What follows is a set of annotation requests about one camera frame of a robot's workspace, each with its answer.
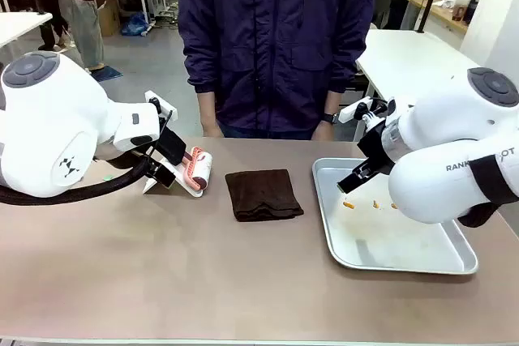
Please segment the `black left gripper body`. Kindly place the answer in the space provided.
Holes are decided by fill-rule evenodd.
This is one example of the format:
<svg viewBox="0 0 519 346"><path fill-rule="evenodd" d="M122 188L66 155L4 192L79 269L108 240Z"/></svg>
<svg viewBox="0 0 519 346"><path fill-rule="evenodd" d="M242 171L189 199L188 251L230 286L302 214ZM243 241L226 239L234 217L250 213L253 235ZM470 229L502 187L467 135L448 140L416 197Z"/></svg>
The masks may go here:
<svg viewBox="0 0 519 346"><path fill-rule="evenodd" d="M173 166L182 163L186 148L183 140L169 128L163 129L156 145L157 151Z"/></svg>

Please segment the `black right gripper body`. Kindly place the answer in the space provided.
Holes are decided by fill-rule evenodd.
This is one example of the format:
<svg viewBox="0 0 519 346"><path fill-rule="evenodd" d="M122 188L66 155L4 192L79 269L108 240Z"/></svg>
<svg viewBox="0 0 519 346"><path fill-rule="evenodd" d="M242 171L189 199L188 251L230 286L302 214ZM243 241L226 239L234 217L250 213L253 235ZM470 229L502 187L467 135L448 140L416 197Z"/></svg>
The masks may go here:
<svg viewBox="0 0 519 346"><path fill-rule="evenodd" d="M380 122L370 129L358 142L358 147L377 169L377 174L389 175L394 162L390 159L382 144L382 134L385 128L384 122Z"/></svg>

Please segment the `pink handled lint roller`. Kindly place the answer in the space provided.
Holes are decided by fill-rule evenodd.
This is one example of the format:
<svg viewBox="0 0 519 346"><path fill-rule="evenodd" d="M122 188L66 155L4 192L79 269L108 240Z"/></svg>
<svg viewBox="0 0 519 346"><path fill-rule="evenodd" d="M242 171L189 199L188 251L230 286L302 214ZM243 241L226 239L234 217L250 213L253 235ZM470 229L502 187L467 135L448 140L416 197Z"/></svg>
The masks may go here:
<svg viewBox="0 0 519 346"><path fill-rule="evenodd" d="M201 147L193 147L188 153L191 155L191 162L185 164L185 181L194 190L205 190L210 178L212 155Z"/></svg>

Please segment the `dark brown cloth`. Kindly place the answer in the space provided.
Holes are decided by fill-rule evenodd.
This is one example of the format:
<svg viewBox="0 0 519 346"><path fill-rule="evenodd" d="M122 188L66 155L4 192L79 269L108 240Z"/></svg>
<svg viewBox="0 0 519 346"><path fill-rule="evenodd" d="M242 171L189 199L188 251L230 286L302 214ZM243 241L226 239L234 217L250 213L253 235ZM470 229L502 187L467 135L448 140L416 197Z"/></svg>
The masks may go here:
<svg viewBox="0 0 519 346"><path fill-rule="evenodd" d="M287 169L228 173L225 181L238 222L289 220L304 214Z"/></svg>

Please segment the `person's left forearm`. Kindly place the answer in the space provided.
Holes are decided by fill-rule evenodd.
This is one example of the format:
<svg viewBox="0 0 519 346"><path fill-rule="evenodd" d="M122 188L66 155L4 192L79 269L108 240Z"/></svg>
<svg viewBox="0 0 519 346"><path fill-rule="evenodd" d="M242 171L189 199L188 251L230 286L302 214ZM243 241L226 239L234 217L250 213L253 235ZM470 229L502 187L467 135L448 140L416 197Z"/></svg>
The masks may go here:
<svg viewBox="0 0 519 346"><path fill-rule="evenodd" d="M324 106L324 113L330 115L338 113L340 111L341 99L341 93L328 91Z"/></svg>

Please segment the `person's right forearm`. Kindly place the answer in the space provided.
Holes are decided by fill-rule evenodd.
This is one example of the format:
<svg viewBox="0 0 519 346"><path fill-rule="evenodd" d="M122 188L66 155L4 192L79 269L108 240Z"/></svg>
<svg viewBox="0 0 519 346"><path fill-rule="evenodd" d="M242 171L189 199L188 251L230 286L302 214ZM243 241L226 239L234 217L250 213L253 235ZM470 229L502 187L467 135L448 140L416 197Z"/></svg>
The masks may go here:
<svg viewBox="0 0 519 346"><path fill-rule="evenodd" d="M203 92L197 94L199 104L200 121L216 121L216 100L214 92Z"/></svg>

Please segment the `person's right hand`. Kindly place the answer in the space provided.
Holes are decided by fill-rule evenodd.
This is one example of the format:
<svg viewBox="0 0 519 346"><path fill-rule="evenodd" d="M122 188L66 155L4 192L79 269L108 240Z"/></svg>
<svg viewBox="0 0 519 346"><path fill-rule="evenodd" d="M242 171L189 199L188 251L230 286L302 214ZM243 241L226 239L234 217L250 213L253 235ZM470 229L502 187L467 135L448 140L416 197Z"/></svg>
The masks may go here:
<svg viewBox="0 0 519 346"><path fill-rule="evenodd" d="M223 138L224 135L215 117L200 118L204 137Z"/></svg>

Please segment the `person's left hand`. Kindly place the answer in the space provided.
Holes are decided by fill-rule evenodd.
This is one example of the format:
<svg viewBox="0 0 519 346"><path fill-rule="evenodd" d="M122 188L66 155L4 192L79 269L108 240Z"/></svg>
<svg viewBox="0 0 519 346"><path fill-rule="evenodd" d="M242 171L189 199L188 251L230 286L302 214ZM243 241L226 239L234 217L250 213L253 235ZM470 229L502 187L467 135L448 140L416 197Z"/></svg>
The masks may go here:
<svg viewBox="0 0 519 346"><path fill-rule="evenodd" d="M313 141L333 141L333 124L326 121L321 121L319 125L315 128L311 136L311 139Z"/></svg>

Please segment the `white folded stand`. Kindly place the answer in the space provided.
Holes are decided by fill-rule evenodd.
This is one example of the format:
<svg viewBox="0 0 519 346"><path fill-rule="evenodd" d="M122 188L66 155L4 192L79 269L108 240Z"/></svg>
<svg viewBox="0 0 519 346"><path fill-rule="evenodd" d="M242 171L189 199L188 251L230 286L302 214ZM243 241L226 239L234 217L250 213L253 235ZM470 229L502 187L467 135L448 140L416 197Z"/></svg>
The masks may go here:
<svg viewBox="0 0 519 346"><path fill-rule="evenodd" d="M173 184L179 184L188 194L194 198L199 198L204 194L203 190L194 190L185 181L184 171L186 170L186 166L183 163L172 165L165 157L162 157L159 160L159 163L163 168L168 169L168 171L174 175L175 180L169 186L169 189L173 186ZM148 178L144 185L143 194L147 194L156 184L158 184L158 181L155 178Z"/></svg>

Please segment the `silver metal tray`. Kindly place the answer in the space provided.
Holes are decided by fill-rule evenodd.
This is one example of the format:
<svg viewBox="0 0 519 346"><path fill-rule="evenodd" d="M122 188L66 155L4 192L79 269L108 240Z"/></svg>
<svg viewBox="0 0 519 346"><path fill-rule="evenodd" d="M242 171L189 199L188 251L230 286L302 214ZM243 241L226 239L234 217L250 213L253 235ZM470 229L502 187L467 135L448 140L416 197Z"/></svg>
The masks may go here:
<svg viewBox="0 0 519 346"><path fill-rule="evenodd" d="M319 158L312 165L328 250L344 267L465 276L478 258L458 225L422 224L393 209L388 178L381 174L344 194L337 183L361 164L357 158ZM375 209L376 200L381 208ZM355 209L343 206L343 201Z"/></svg>

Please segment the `large white side table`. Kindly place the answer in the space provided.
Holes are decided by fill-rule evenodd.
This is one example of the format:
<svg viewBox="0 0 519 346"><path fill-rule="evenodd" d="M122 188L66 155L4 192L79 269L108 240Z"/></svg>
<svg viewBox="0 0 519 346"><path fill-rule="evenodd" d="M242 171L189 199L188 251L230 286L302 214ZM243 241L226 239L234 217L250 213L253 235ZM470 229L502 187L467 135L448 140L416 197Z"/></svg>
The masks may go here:
<svg viewBox="0 0 519 346"><path fill-rule="evenodd" d="M519 90L429 33L370 30L358 66L394 109L359 121L395 126L410 150L458 140L519 139Z"/></svg>

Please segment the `blue floor mat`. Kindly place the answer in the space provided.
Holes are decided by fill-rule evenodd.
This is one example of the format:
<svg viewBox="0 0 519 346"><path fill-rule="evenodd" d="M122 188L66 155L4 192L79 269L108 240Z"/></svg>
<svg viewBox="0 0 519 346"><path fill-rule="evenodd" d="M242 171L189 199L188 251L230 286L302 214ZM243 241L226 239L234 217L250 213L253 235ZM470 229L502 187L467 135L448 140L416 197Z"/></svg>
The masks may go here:
<svg viewBox="0 0 519 346"><path fill-rule="evenodd" d="M101 69L91 70L89 73L98 83L122 77L122 73L111 66L104 66Z"/></svg>

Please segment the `blue plastic bag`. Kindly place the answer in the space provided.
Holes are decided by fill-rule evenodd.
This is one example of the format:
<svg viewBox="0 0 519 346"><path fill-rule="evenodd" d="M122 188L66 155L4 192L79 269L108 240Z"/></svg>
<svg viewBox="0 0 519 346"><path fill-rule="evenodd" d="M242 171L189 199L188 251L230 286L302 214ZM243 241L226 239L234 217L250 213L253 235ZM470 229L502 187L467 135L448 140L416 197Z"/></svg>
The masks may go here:
<svg viewBox="0 0 519 346"><path fill-rule="evenodd" d="M148 33L149 23L146 14L142 11L134 13L122 26L123 36L145 36Z"/></svg>

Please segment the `white power strip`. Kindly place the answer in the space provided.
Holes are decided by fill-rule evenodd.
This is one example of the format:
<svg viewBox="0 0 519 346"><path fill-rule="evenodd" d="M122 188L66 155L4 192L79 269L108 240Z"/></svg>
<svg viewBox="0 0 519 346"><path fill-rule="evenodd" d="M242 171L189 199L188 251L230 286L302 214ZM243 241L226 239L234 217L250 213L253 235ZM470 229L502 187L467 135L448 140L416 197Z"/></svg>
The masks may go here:
<svg viewBox="0 0 519 346"><path fill-rule="evenodd" d="M166 0L165 6L157 12L155 18L175 21L178 18L178 0Z"/></svg>

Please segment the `cardboard box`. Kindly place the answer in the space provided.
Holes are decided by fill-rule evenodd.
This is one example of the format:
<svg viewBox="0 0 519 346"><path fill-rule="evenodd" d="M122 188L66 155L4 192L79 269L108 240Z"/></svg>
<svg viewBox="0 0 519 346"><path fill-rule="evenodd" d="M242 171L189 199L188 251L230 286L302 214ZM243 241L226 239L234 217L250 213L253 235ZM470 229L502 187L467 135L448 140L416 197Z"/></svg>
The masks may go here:
<svg viewBox="0 0 519 346"><path fill-rule="evenodd" d="M119 33L120 18L118 0L97 0L97 10L101 35L107 37Z"/></svg>

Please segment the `person in navy jacket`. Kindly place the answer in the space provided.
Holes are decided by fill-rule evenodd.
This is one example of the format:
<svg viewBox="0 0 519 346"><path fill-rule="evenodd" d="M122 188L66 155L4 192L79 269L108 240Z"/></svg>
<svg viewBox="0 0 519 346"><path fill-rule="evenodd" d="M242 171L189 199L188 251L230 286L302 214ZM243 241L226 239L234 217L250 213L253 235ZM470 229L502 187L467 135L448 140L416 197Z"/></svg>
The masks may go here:
<svg viewBox="0 0 519 346"><path fill-rule="evenodd" d="M315 130L366 48L374 0L178 0L188 82L214 92L216 120Z"/></svg>

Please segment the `wooden workbench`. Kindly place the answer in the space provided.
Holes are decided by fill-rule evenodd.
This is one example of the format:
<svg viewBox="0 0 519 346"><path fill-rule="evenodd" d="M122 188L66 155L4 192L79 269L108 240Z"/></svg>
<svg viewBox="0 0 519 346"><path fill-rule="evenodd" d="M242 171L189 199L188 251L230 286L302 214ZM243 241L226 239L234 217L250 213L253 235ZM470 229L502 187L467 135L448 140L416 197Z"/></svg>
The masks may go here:
<svg viewBox="0 0 519 346"><path fill-rule="evenodd" d="M401 29L417 30L427 5L427 0L407 0L408 6ZM452 12L449 9L432 6L424 25L424 32L428 32L455 49L461 47L461 43L468 31L468 25L464 21L452 20Z"/></svg>

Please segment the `person in red shirt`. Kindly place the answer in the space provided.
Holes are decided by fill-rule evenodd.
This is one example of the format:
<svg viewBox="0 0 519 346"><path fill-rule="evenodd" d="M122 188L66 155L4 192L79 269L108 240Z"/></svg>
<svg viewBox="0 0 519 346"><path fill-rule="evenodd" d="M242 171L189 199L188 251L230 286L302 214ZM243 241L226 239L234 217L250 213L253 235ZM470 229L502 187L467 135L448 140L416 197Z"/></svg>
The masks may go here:
<svg viewBox="0 0 519 346"><path fill-rule="evenodd" d="M101 70L104 46L99 23L97 0L59 0L60 10L69 23L75 46L84 68Z"/></svg>

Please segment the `dark bottle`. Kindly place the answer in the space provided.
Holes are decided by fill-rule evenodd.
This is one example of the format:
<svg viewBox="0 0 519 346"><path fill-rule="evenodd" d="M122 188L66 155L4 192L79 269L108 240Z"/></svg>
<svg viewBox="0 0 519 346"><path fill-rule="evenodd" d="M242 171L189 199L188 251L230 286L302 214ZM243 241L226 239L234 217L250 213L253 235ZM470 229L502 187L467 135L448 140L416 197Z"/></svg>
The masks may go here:
<svg viewBox="0 0 519 346"><path fill-rule="evenodd" d="M465 14L463 16L463 21L466 25L469 25L472 18L474 17L474 12L478 6L479 0L469 0L469 3L466 7Z"/></svg>

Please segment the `small white table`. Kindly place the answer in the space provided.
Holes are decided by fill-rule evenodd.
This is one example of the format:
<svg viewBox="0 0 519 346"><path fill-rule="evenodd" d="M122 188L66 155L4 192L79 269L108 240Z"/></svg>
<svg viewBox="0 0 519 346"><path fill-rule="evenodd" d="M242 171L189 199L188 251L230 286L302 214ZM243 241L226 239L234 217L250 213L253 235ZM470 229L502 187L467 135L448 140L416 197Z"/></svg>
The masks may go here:
<svg viewBox="0 0 519 346"><path fill-rule="evenodd" d="M51 19L50 13L0 12L0 48L7 47L10 56L14 58L16 52L13 42Z"/></svg>

